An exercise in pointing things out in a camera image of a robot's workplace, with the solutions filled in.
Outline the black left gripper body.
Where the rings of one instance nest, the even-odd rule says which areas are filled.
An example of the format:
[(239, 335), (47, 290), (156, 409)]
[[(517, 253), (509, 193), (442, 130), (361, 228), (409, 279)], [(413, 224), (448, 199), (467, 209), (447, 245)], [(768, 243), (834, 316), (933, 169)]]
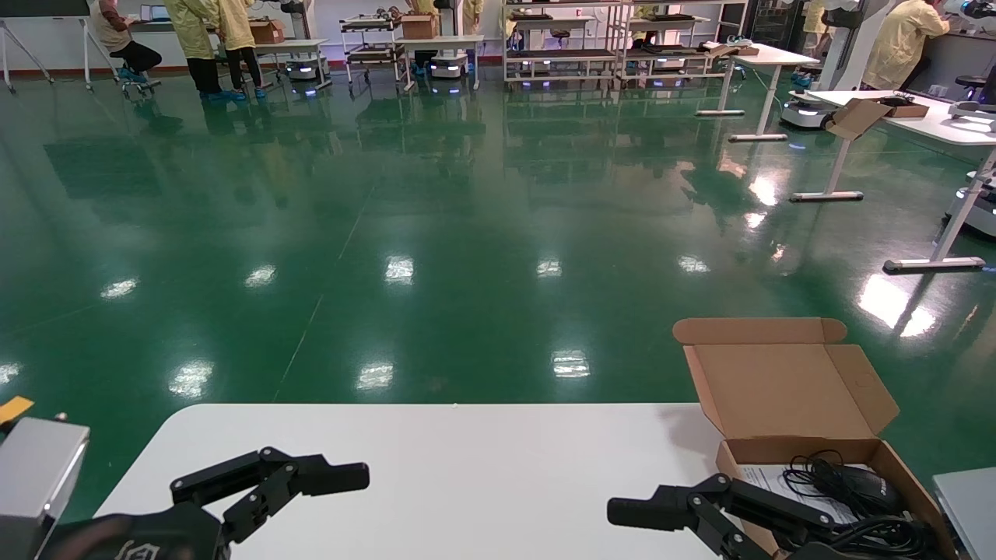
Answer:
[(40, 559), (228, 559), (221, 521), (181, 503), (160, 513), (110, 514), (57, 525)]

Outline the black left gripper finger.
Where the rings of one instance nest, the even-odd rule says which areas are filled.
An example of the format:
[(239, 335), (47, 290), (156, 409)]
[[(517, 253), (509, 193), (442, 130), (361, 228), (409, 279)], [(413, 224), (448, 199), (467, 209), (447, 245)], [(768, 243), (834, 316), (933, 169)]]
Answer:
[(209, 506), (243, 492), (222, 516), (221, 535), (228, 544), (245, 542), (299, 495), (361, 492), (369, 485), (363, 462), (331, 465), (321, 454), (289, 455), (265, 447), (175, 479), (171, 495), (175, 506)]

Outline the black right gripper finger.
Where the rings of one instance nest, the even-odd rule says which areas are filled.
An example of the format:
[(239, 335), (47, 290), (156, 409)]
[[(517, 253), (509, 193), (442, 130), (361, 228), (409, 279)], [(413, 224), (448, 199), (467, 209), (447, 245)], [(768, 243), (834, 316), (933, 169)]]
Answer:
[(693, 487), (659, 485), (650, 499), (607, 503), (610, 524), (667, 532), (690, 530), (723, 559), (769, 559), (730, 518), (771, 533), (801, 538), (790, 559), (840, 559), (831, 546), (835, 523), (817, 508), (769, 492), (748, 482), (715, 474)]

